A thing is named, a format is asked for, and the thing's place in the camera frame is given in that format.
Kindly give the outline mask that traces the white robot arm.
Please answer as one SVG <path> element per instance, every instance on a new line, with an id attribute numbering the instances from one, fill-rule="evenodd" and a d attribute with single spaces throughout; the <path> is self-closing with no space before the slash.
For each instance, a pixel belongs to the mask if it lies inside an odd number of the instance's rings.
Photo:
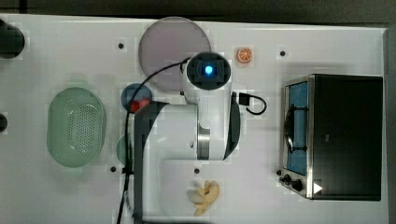
<path id="1" fill-rule="evenodd" d="M 194 170 L 224 161 L 238 145 L 241 116 L 232 68 L 215 52 L 181 65 L 183 104 L 152 101 L 134 116 L 135 224 L 191 222 L 218 191 Z"/>

